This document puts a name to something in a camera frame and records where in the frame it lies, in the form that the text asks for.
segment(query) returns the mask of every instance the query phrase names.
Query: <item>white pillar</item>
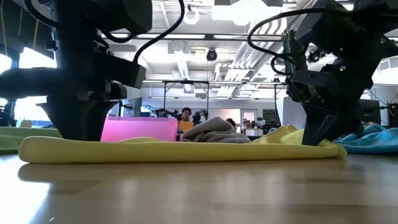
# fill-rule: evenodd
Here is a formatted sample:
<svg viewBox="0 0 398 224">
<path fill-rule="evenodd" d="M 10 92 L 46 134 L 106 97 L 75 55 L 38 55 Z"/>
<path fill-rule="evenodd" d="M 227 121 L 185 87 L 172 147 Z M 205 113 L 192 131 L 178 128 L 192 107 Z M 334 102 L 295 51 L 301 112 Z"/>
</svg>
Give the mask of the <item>white pillar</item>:
<svg viewBox="0 0 398 224">
<path fill-rule="evenodd" d="M 397 103 L 397 87 L 374 87 L 371 89 L 371 92 L 376 96 L 371 96 L 372 100 L 379 100 L 380 106 L 386 106 L 388 103 Z M 381 114 L 381 125 L 387 126 L 388 125 L 388 109 L 380 110 Z"/>
</svg>

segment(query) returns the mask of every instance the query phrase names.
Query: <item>blue cloth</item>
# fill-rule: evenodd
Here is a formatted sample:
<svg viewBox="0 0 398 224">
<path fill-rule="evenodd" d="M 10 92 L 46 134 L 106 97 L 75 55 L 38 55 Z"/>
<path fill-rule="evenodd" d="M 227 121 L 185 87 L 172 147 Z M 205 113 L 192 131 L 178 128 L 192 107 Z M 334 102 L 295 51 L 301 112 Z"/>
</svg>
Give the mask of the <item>blue cloth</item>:
<svg viewBox="0 0 398 224">
<path fill-rule="evenodd" d="M 398 128 L 372 125 L 362 134 L 350 134 L 335 143 L 344 145 L 350 154 L 398 155 Z"/>
</svg>

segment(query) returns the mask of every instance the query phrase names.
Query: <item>green cloth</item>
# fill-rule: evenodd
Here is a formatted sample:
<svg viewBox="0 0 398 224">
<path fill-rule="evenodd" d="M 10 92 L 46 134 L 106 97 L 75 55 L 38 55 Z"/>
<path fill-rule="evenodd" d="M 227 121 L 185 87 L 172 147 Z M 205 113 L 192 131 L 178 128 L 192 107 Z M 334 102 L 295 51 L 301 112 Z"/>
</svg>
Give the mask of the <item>green cloth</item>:
<svg viewBox="0 0 398 224">
<path fill-rule="evenodd" d="M 57 129 L 0 127 L 0 155 L 17 154 L 22 141 L 30 136 L 62 138 Z"/>
</svg>

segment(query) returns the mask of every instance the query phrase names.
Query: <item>table surface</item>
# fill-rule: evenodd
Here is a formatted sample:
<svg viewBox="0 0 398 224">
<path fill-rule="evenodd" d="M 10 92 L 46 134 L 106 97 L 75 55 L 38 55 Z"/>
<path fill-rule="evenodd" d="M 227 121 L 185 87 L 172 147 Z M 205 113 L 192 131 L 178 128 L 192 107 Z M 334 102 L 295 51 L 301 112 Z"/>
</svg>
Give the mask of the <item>table surface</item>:
<svg viewBox="0 0 398 224">
<path fill-rule="evenodd" d="M 397 223 L 398 160 L 25 164 L 0 157 L 0 223 Z"/>
</svg>

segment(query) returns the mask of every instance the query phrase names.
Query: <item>fabric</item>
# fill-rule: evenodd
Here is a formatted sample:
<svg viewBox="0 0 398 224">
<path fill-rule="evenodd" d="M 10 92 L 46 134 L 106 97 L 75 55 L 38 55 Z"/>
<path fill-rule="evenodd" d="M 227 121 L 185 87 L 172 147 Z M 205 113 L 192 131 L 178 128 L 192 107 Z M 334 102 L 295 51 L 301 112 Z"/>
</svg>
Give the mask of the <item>fabric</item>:
<svg viewBox="0 0 398 224">
<path fill-rule="evenodd" d="M 56 129 L 0 127 L 0 155 L 17 154 L 21 143 L 29 136 L 62 137 Z"/>
<path fill-rule="evenodd" d="M 372 125 L 366 127 L 362 134 L 350 134 L 335 143 L 342 144 L 350 154 L 398 154 L 398 128 Z"/>
<path fill-rule="evenodd" d="M 123 142 L 84 142 L 60 138 L 29 137 L 19 150 L 25 162 L 115 163 L 115 162 L 214 162 L 267 159 L 342 158 L 343 146 L 324 140 L 319 146 L 303 146 L 303 131 L 283 126 L 248 144 L 161 142 L 151 138 Z"/>
<path fill-rule="evenodd" d="M 229 122 L 219 118 L 211 118 L 181 135 L 183 142 L 220 142 L 220 143 L 249 143 L 250 139 L 244 134 L 237 133 Z"/>
</svg>

